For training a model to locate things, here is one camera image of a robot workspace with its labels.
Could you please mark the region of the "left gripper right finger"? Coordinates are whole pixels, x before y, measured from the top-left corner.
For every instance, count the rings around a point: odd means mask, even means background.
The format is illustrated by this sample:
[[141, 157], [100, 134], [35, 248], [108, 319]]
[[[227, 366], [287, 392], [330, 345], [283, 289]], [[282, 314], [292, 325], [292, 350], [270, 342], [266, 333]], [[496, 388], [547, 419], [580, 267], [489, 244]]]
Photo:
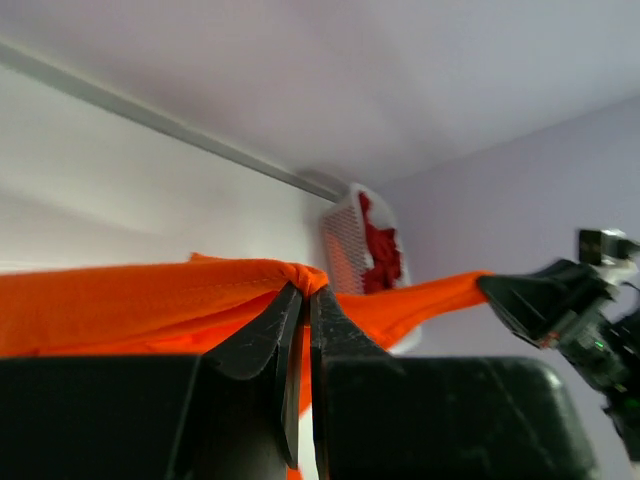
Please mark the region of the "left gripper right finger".
[[373, 431], [367, 418], [379, 392], [374, 376], [386, 381], [404, 371], [346, 315], [330, 288], [312, 295], [310, 314], [316, 465], [321, 479], [337, 479], [358, 454], [357, 443]]

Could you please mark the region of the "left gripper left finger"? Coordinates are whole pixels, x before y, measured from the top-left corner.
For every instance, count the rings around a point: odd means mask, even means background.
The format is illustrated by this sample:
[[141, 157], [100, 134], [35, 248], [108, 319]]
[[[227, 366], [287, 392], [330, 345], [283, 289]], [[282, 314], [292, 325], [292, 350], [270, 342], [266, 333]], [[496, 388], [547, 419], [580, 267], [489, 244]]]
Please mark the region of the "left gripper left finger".
[[302, 344], [303, 296], [287, 284], [202, 357], [201, 469], [297, 466]]

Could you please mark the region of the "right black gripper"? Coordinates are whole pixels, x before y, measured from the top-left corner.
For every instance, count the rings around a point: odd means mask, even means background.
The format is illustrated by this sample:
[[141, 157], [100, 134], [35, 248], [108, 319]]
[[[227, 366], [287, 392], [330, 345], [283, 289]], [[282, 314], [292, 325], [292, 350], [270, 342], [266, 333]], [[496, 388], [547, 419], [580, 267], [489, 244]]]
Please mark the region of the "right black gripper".
[[617, 320], [602, 312], [617, 300], [592, 267], [557, 260], [518, 275], [482, 275], [476, 285], [502, 324], [539, 348], [557, 348], [582, 379], [605, 397], [631, 460], [639, 458], [639, 307]]

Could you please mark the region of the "orange t shirt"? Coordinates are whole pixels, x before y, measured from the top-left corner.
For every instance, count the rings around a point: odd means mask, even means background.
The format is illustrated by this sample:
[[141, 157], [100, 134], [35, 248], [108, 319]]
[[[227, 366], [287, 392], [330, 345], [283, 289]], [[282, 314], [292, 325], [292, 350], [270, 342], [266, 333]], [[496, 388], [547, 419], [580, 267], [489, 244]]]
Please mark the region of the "orange t shirt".
[[[476, 285], [485, 273], [336, 296], [389, 349], [425, 320], [486, 303]], [[310, 300], [329, 279], [298, 263], [198, 253], [183, 263], [1, 274], [1, 355], [204, 353], [264, 311], [287, 283]]]

